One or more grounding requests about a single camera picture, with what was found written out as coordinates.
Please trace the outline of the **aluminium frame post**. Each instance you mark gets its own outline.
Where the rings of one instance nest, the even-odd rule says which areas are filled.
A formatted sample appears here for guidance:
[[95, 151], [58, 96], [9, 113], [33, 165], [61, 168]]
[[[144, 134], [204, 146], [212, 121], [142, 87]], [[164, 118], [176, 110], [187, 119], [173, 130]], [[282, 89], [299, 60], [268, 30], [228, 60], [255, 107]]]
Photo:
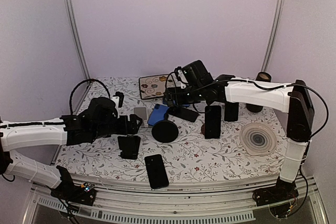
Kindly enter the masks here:
[[81, 44], [81, 40], [79, 36], [79, 31], [78, 31], [76, 17], [75, 17], [75, 10], [74, 10], [72, 0], [64, 0], [64, 2], [65, 2], [66, 12], [68, 15], [70, 30], [72, 33], [73, 41], [75, 44], [75, 49], [77, 52], [77, 56], [79, 59], [79, 64], [80, 64], [83, 76], [86, 79], [90, 79], [91, 76], [89, 73], [89, 68], [87, 66], [87, 62], [84, 56], [84, 52], [83, 52], [83, 48], [82, 48], [82, 44]]
[[276, 1], [274, 18], [272, 21], [272, 26], [271, 26], [271, 31], [270, 31], [267, 47], [266, 47], [265, 56], [264, 56], [263, 63], [261, 66], [261, 71], [263, 72], [268, 71], [268, 67], [271, 62], [271, 56], [272, 56], [272, 52], [273, 52], [275, 42], [276, 42], [276, 37], [278, 33], [278, 28], [279, 28], [279, 24], [281, 20], [284, 3], [285, 3], [285, 0]]

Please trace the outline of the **round wooden base phone stand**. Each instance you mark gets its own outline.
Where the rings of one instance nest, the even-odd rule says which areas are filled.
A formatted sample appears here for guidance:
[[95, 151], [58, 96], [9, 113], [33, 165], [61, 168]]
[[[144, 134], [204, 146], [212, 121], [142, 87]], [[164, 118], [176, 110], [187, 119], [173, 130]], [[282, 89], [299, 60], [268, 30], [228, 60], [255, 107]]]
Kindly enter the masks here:
[[201, 133], [205, 136], [205, 124], [201, 126]]

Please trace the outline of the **blue phone near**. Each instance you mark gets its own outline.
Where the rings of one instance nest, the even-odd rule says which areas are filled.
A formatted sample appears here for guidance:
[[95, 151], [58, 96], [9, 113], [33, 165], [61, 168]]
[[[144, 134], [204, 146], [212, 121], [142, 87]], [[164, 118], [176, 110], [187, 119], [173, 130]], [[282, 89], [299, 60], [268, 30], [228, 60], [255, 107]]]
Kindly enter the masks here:
[[165, 114], [169, 107], [162, 104], [156, 104], [148, 118], [148, 125], [154, 126], [155, 123], [164, 120]]

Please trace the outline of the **aluminium front rail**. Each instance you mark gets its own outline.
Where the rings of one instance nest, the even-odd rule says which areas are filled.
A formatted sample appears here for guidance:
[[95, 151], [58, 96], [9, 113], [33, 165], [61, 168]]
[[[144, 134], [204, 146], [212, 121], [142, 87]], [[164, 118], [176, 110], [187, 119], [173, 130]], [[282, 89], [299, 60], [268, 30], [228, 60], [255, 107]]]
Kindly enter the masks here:
[[299, 197], [259, 206], [256, 189], [273, 186], [277, 177], [216, 182], [170, 183], [151, 189], [132, 182], [74, 175], [75, 183], [95, 184], [92, 206], [77, 204], [79, 223], [331, 223], [312, 176], [296, 180]]

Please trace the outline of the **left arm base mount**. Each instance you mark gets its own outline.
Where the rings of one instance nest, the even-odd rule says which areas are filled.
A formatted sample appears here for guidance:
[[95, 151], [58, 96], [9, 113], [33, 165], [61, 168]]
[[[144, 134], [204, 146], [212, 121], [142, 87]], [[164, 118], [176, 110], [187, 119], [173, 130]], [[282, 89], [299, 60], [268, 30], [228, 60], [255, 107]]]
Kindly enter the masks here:
[[50, 189], [50, 195], [64, 201], [93, 206], [97, 194], [93, 186], [88, 183], [75, 185], [66, 168], [61, 166], [56, 166], [56, 168], [60, 172], [61, 183], [56, 188]]

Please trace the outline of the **black wedge phone stand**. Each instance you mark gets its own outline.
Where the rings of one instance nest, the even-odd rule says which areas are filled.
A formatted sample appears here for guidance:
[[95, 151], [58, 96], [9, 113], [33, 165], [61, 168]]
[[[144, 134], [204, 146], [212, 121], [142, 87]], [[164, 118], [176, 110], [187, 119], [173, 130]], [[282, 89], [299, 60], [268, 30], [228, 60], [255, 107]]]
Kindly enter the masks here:
[[122, 159], [136, 160], [138, 158], [141, 138], [137, 135], [118, 136], [118, 146]]

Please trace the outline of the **black gooseneck round-base phone stand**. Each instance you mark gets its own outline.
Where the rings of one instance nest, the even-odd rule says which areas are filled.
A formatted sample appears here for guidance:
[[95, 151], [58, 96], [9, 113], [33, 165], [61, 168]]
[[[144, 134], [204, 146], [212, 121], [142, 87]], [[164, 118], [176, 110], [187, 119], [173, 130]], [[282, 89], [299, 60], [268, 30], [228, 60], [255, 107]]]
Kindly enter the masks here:
[[155, 123], [151, 130], [152, 136], [160, 143], [171, 143], [179, 135], [177, 125], [169, 120], [169, 114], [166, 112], [164, 120]]

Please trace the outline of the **left aluminium frame post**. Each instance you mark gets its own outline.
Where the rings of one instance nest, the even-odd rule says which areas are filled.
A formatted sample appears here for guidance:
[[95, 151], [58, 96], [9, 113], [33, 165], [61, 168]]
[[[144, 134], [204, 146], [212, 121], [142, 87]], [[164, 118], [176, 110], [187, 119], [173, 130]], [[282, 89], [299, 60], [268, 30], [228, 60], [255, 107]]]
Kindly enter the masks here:
[[66, 12], [68, 15], [70, 30], [72, 33], [73, 41], [75, 44], [75, 49], [77, 52], [77, 56], [79, 59], [79, 64], [80, 64], [83, 76], [86, 79], [90, 79], [91, 76], [89, 73], [89, 68], [87, 66], [87, 62], [84, 56], [84, 52], [83, 52], [83, 48], [82, 48], [82, 44], [81, 44], [81, 40], [79, 36], [79, 31], [78, 31], [76, 17], [75, 17], [75, 10], [74, 10], [72, 0], [64, 0], [64, 2], [65, 2]]

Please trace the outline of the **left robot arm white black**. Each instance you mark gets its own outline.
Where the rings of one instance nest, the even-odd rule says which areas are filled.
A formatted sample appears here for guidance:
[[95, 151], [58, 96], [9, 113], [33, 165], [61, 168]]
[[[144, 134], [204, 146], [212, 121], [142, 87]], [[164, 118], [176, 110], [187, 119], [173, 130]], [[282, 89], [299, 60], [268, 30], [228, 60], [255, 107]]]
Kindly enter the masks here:
[[94, 98], [89, 106], [77, 115], [59, 118], [12, 123], [1, 122], [1, 174], [13, 175], [57, 189], [67, 200], [78, 195], [71, 175], [66, 168], [49, 166], [28, 158], [18, 148], [93, 143], [110, 135], [135, 135], [143, 120], [135, 114], [119, 115], [117, 98]]

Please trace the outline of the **right aluminium frame post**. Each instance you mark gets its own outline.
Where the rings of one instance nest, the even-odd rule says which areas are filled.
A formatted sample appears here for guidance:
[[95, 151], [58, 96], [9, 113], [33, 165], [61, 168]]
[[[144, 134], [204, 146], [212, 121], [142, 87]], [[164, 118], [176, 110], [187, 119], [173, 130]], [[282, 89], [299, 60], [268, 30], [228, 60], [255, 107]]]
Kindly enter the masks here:
[[274, 18], [272, 21], [272, 26], [271, 26], [271, 31], [270, 31], [267, 47], [266, 47], [265, 56], [264, 56], [263, 63], [261, 66], [261, 71], [263, 72], [268, 71], [268, 67], [271, 62], [271, 56], [272, 56], [272, 52], [273, 52], [275, 42], [276, 42], [276, 37], [278, 33], [278, 28], [279, 28], [279, 24], [281, 20], [284, 3], [285, 3], [285, 0], [276, 1]]

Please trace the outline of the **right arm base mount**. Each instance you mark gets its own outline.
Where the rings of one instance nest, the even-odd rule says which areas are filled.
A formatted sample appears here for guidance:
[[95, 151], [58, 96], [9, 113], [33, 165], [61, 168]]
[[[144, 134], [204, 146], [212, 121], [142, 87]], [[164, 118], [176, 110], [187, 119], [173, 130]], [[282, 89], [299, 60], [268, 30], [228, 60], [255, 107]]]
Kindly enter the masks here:
[[287, 218], [292, 212], [298, 196], [299, 194], [295, 182], [288, 183], [278, 178], [274, 186], [254, 190], [252, 198], [257, 206], [271, 205], [286, 201], [285, 204], [269, 208], [270, 213], [274, 217], [282, 219]]

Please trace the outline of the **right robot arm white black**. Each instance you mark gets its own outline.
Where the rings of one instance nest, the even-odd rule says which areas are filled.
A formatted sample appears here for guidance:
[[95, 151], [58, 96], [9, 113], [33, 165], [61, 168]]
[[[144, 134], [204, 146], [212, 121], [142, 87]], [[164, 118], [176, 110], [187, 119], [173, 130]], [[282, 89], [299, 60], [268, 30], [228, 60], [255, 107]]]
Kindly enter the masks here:
[[213, 78], [202, 61], [177, 67], [170, 73], [178, 87], [165, 87], [163, 99], [169, 107], [206, 102], [204, 133], [206, 138], [218, 138], [220, 120], [238, 120], [239, 104], [268, 107], [288, 116], [287, 150], [280, 175], [274, 186], [256, 191], [256, 196], [271, 195], [276, 201], [284, 200], [295, 189], [297, 174], [307, 156], [312, 132], [314, 107], [310, 92], [314, 90], [302, 80], [294, 83], [274, 83], [266, 73], [255, 80], [242, 79], [230, 74]]

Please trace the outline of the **black phone front edge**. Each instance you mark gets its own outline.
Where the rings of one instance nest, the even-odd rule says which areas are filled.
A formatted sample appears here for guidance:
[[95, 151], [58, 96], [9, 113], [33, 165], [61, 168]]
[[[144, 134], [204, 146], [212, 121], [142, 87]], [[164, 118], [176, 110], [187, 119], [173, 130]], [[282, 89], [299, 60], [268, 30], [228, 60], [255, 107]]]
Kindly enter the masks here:
[[161, 154], [146, 156], [144, 161], [150, 187], [152, 189], [167, 187], [169, 185], [169, 179]]

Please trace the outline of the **square floral ceramic plate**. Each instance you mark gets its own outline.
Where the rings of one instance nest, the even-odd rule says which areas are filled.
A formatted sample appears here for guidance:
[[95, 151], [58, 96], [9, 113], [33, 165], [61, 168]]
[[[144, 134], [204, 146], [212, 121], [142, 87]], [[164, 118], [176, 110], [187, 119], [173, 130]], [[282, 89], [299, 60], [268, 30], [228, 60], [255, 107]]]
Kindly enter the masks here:
[[162, 98], [168, 74], [140, 77], [138, 79], [141, 100]]

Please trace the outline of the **round swirl ceramic plate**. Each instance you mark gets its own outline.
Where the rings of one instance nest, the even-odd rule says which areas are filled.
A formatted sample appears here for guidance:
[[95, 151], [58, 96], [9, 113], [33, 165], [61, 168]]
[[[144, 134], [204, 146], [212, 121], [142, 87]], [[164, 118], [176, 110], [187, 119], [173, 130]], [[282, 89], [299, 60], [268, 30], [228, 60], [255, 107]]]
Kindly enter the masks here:
[[265, 156], [277, 146], [277, 138], [271, 127], [261, 123], [245, 125], [239, 134], [241, 144], [251, 156]]

